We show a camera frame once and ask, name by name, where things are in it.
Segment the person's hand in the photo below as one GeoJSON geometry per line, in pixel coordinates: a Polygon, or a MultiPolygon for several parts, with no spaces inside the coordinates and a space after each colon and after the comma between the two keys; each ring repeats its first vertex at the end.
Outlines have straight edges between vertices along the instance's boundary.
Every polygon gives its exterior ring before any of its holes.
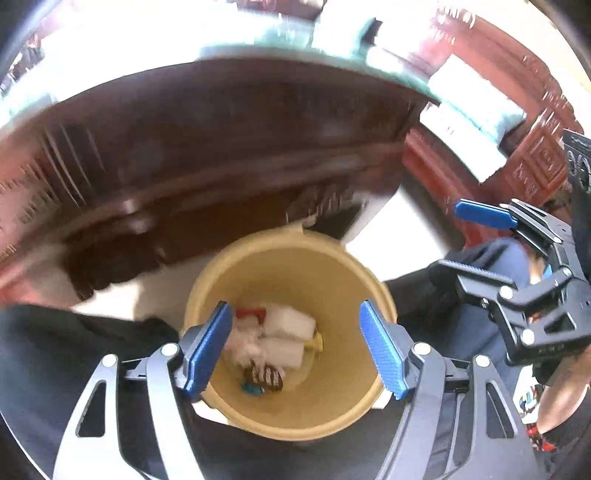
{"type": "Polygon", "coordinates": [[[567,369],[576,378],[580,378],[585,383],[591,381],[591,345],[582,353],[569,358],[570,362],[567,369]]]}

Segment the black clamp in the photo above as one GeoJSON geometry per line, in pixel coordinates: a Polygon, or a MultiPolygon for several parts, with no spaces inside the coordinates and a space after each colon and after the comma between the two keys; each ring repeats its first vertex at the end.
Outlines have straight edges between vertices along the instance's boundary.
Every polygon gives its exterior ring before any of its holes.
{"type": "Polygon", "coordinates": [[[369,301],[362,304],[360,321],[386,388],[409,397],[376,480],[423,479],[446,392],[456,394],[456,410],[439,479],[501,480],[537,472],[525,427],[487,356],[471,362],[442,357],[430,345],[414,343],[402,326],[386,322],[369,301]],[[487,432],[489,405],[502,430],[495,438],[487,432]]]}
{"type": "Polygon", "coordinates": [[[72,412],[56,458],[54,480],[88,478],[144,479],[121,454],[117,390],[119,379],[145,381],[160,455],[169,480],[203,480],[177,402],[177,390],[196,401],[205,389],[232,329],[232,309],[220,302],[209,320],[191,327],[179,344],[167,343],[151,356],[119,372],[116,355],[106,355],[96,367],[72,412]],[[105,434],[80,437],[79,430],[98,385],[106,384],[105,434]],[[100,468],[90,468],[101,459],[100,468]]]}
{"type": "Polygon", "coordinates": [[[497,215],[496,222],[507,215],[511,223],[506,226],[552,269],[552,275],[540,283],[517,289],[510,278],[467,265],[440,260],[429,266],[435,275],[449,275],[462,301],[489,311],[501,331],[508,362],[528,365],[574,355],[587,347],[591,343],[591,286],[576,255],[570,226],[515,199],[500,208],[468,200],[460,205],[462,218],[472,221],[482,220],[480,212],[497,215]]]}

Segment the dark wooden furniture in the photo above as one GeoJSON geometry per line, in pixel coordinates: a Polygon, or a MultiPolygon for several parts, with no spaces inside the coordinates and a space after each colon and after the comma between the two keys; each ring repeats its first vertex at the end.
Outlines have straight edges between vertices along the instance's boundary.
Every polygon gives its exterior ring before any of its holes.
{"type": "Polygon", "coordinates": [[[558,144],[562,130],[583,132],[573,108],[548,67],[517,40],[462,9],[440,8],[416,51],[407,56],[429,77],[454,54],[488,79],[527,113],[525,121],[506,134],[501,150],[505,166],[482,184],[429,130],[413,128],[407,136],[404,164],[450,215],[473,245],[498,233],[459,222],[453,205],[464,197],[501,203],[512,197],[559,210],[568,220],[566,165],[558,144]]]}
{"type": "Polygon", "coordinates": [[[393,194],[427,98],[256,47],[87,90],[0,138],[0,301],[68,306],[248,233],[393,194]]]}

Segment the red wooden cabinet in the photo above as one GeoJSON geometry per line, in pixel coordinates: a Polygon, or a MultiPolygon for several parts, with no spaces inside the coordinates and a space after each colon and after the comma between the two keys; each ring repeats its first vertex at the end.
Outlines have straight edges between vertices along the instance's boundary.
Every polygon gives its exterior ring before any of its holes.
{"type": "Polygon", "coordinates": [[[431,76],[451,54],[522,107],[527,117],[500,144],[508,157],[505,166],[482,184],[422,126],[407,135],[406,168],[458,224],[467,245],[493,238],[498,232],[453,218],[452,205],[461,197],[495,204],[516,197],[535,206],[558,208],[559,214],[567,217],[564,199],[556,201],[556,197],[564,197],[566,183],[566,164],[558,141],[564,128],[583,130],[548,67],[484,19],[462,9],[442,8],[434,12],[424,41],[408,59],[431,76]]]}

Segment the person's leg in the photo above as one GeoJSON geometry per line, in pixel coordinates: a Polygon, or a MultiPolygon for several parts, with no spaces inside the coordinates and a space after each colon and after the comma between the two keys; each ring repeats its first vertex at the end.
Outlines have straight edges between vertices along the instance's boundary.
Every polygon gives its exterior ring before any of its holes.
{"type": "Polygon", "coordinates": [[[164,322],[127,322],[37,306],[0,311],[0,413],[51,478],[63,432],[100,359],[151,355],[178,334],[164,322]]]}

